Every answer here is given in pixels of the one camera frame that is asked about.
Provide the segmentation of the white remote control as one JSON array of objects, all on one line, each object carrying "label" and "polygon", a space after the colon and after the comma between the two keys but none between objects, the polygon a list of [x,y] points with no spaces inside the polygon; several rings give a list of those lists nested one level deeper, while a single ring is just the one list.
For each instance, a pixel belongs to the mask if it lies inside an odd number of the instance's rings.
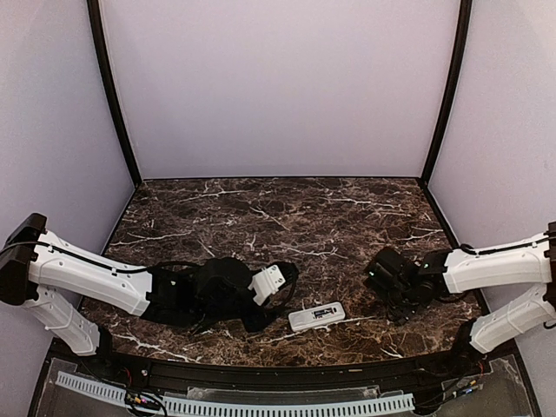
[{"label": "white remote control", "polygon": [[294,332],[301,332],[343,321],[345,317],[346,313],[343,306],[336,301],[315,308],[292,312],[288,315],[288,322]]}]

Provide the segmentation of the purple blue AAA battery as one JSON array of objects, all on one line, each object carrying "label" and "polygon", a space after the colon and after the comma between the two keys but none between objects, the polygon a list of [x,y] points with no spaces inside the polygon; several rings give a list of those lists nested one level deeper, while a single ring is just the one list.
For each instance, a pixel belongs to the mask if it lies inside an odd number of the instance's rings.
[{"label": "purple blue AAA battery", "polygon": [[338,310],[337,310],[336,307],[327,307],[327,308],[322,308],[322,309],[317,309],[317,310],[315,310],[315,311],[313,312],[313,315],[315,315],[315,314],[322,314],[322,313],[325,313],[325,312],[331,312],[331,313],[333,313],[333,314],[337,314],[337,313],[338,313]]}]

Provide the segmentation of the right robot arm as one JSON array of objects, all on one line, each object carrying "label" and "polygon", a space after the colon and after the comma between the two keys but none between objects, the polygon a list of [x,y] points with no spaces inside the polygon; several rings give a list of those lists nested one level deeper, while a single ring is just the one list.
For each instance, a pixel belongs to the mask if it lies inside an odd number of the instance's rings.
[{"label": "right robot arm", "polygon": [[365,284],[386,304],[388,319],[406,323],[419,309],[450,295],[528,283],[530,288],[491,314],[462,324],[443,368],[461,377],[477,357],[526,331],[555,325],[555,225],[519,242],[491,248],[462,245],[409,261],[392,248],[366,266]]}]

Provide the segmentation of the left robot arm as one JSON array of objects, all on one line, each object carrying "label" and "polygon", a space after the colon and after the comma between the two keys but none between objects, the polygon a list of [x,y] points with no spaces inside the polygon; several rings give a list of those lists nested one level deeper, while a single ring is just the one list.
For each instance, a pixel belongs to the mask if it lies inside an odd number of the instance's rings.
[{"label": "left robot arm", "polygon": [[287,282],[281,265],[252,271],[235,258],[202,265],[178,261],[141,267],[75,247],[30,215],[1,249],[1,301],[27,309],[104,379],[122,372],[109,331],[89,321],[62,295],[66,289],[145,321],[179,328],[240,319],[258,331],[277,313],[268,299]]}]

